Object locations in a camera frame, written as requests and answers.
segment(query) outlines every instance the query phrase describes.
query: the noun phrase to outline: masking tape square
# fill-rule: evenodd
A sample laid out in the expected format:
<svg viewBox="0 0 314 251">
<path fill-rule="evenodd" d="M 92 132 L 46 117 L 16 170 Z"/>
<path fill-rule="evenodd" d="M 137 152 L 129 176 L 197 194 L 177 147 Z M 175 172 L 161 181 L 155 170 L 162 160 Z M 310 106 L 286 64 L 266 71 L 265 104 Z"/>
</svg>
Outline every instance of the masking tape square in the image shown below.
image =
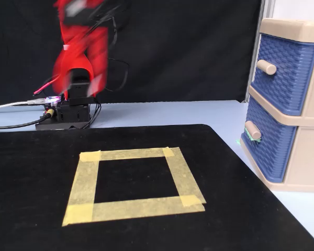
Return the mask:
<svg viewBox="0 0 314 251">
<path fill-rule="evenodd" d="M 180 196 L 94 203 L 99 161 L 165 157 Z M 206 203 L 179 147 L 80 154 L 63 226 L 75 223 L 203 212 Z"/>
</svg>

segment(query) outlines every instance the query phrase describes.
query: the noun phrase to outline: blue drawer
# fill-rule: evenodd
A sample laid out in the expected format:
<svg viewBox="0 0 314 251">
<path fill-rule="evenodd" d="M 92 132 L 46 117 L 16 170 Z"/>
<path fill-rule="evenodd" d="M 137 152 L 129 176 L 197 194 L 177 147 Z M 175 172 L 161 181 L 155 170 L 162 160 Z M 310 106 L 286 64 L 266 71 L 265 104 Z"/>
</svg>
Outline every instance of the blue drawer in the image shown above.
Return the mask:
<svg viewBox="0 0 314 251">
<path fill-rule="evenodd" d="M 282 182 L 297 127 L 278 123 L 257 101 L 250 97 L 246 120 L 261 132 L 261 141 L 242 140 L 268 181 Z"/>
<path fill-rule="evenodd" d="M 274 75 L 256 69 L 251 84 L 284 114 L 299 116 L 314 66 L 314 43 L 301 43 L 262 34 L 259 60 L 277 67 Z"/>
</svg>

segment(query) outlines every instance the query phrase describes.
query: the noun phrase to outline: green tag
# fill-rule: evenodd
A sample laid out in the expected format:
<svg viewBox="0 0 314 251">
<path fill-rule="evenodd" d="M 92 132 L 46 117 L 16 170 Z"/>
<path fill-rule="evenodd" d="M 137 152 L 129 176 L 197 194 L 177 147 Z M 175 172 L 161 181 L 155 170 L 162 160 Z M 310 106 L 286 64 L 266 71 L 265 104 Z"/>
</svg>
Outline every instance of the green tag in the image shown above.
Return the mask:
<svg viewBox="0 0 314 251">
<path fill-rule="evenodd" d="M 248 130 L 247 130 L 246 128 L 244 128 L 244 130 L 245 130 L 245 132 L 247 133 L 247 135 L 248 135 L 248 137 L 249 137 L 249 139 L 250 139 L 251 141 L 257 141 L 257 142 L 260 142 L 260 141 L 261 141 L 262 138 L 259 138 L 258 140 L 254 140 L 254 139 L 251 137 L 251 135 L 249 134 Z"/>
</svg>

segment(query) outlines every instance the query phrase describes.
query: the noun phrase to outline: white cable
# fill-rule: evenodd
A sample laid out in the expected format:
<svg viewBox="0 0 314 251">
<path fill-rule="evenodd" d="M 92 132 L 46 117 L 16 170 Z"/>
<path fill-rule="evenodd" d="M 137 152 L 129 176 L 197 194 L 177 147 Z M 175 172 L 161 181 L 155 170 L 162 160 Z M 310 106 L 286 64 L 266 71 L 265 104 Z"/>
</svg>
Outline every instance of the white cable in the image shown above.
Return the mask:
<svg viewBox="0 0 314 251">
<path fill-rule="evenodd" d="M 0 105 L 0 108 L 18 106 L 18 105 L 44 105 L 46 103 L 45 98 L 32 99 L 27 101 L 14 102 L 9 104 Z"/>
</svg>

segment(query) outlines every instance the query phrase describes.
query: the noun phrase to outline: black curtain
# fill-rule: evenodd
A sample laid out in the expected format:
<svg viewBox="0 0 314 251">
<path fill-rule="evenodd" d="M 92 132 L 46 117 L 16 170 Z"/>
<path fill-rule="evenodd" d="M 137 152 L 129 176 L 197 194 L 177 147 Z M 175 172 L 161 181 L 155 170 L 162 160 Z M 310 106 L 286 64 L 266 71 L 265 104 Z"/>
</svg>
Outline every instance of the black curtain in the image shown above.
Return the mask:
<svg viewBox="0 0 314 251">
<path fill-rule="evenodd" d="M 0 104 L 31 99 L 51 76 L 63 45 L 54 2 L 0 0 Z M 118 92 L 102 92 L 101 102 L 242 101 L 260 3 L 131 0 L 115 17 L 118 39 L 109 52 L 130 65 L 128 80 Z M 108 89 L 125 69 L 109 61 Z"/>
</svg>

